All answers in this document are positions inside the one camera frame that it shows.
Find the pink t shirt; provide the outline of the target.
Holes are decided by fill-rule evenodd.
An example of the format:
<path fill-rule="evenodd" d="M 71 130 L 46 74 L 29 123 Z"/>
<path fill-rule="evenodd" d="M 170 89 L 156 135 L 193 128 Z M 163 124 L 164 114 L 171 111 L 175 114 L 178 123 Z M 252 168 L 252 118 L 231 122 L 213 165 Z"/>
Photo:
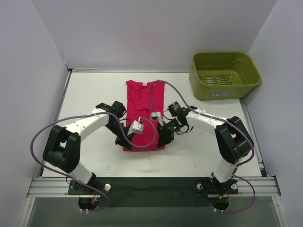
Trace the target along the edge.
<path fill-rule="evenodd" d="M 151 113 L 155 110 L 161 114 L 164 111 L 164 83 L 153 82 L 143 83 L 133 80 L 126 81 L 127 87 L 127 109 L 126 117 L 131 123 L 139 117 L 150 119 Z M 154 129 L 146 120 L 142 120 L 144 125 L 143 133 L 136 134 L 132 143 L 143 146 L 149 144 L 154 137 Z"/>

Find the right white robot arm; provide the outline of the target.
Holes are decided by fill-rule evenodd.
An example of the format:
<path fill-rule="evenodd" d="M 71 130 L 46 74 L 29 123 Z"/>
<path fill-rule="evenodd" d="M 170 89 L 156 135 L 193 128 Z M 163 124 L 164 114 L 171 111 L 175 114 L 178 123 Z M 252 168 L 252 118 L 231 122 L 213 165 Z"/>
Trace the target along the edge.
<path fill-rule="evenodd" d="M 174 134 L 181 128 L 198 128 L 216 137 L 221 160 L 218 167 L 211 173 L 209 189 L 212 194 L 223 195 L 236 184 L 235 172 L 250 151 L 254 143 L 239 117 L 219 118 L 198 109 L 195 106 L 181 107 L 174 102 L 168 107 L 173 117 L 169 122 L 159 119 L 157 147 L 161 148 L 174 140 Z"/>

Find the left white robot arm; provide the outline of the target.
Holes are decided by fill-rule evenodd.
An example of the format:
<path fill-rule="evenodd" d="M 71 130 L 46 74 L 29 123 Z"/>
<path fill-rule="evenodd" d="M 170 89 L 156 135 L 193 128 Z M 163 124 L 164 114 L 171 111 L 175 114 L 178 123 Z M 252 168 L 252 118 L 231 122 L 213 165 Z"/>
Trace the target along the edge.
<path fill-rule="evenodd" d="M 90 134 L 101 127 L 106 127 L 116 135 L 115 144 L 126 149 L 131 149 L 134 134 L 129 134 L 130 126 L 125 126 L 119 121 L 126 113 L 126 107 L 115 101 L 112 105 L 98 104 L 89 117 L 82 118 L 64 127 L 56 125 L 52 127 L 45 150 L 43 160 L 71 177 L 71 182 L 80 182 L 79 189 L 85 194 L 92 194 L 95 189 L 103 190 L 110 194 L 110 182 L 98 185 L 96 175 L 88 170 L 80 162 L 81 142 Z"/>

